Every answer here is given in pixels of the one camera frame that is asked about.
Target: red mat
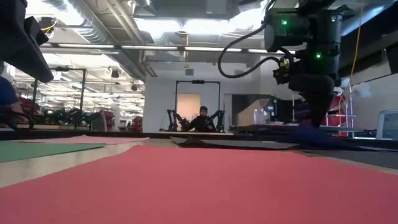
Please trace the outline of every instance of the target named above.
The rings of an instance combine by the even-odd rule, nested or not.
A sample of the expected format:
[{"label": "red mat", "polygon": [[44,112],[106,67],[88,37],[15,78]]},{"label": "red mat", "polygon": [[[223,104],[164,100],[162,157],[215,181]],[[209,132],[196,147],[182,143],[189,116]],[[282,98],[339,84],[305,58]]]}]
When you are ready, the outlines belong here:
[{"label": "red mat", "polygon": [[397,223],[398,176],[294,152],[137,146],[0,189],[0,223]]},{"label": "red mat", "polygon": [[34,142],[34,143],[51,143],[51,144],[124,144],[136,141],[143,141],[148,138],[112,138],[112,137],[92,137],[92,136],[75,136],[71,138],[54,138],[54,139],[26,139],[15,140],[15,142]]}]

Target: floor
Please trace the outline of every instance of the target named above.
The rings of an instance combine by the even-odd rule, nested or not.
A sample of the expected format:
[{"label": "floor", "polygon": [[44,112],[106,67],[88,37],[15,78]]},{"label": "floor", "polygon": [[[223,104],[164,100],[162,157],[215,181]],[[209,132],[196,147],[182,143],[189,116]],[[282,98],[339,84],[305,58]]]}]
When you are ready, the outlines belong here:
[{"label": "floor", "polygon": [[[58,154],[54,156],[38,157],[33,159],[24,159],[20,161],[3,162],[0,163],[0,187],[16,184],[26,180],[42,177],[47,174],[58,172],[73,166],[91,162],[108,156],[120,154],[133,146],[166,146],[178,147],[171,140],[168,139],[148,139],[145,141],[132,142],[129,144],[118,144],[106,146],[100,149],[92,149],[78,152],[71,152],[66,154]],[[398,170],[388,169],[377,166],[370,166],[368,164],[361,164],[358,162],[349,162],[354,166],[366,166],[372,169],[377,169],[381,172],[388,172],[398,175]]]}]

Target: green mat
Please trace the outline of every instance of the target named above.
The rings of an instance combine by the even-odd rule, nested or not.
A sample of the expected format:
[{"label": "green mat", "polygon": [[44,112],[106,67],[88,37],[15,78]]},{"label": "green mat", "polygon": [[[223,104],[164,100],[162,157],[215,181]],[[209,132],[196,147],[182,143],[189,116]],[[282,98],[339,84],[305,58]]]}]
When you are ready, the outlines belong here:
[{"label": "green mat", "polygon": [[104,146],[104,144],[45,144],[0,141],[0,162],[76,152]]}]

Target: pink mat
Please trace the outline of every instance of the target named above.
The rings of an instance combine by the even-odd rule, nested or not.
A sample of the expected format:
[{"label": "pink mat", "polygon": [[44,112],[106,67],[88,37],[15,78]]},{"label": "pink mat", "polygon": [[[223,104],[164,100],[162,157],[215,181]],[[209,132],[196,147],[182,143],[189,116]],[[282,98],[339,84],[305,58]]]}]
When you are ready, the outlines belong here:
[{"label": "pink mat", "polygon": [[396,224],[397,189],[294,152],[136,146],[0,189],[0,223]]},{"label": "pink mat", "polygon": [[16,142],[35,142],[35,143],[52,143],[52,144],[124,144],[136,141],[143,141],[148,138],[112,138],[112,137],[91,137],[76,136],[71,138],[55,138],[55,139],[27,139],[16,140]]}]

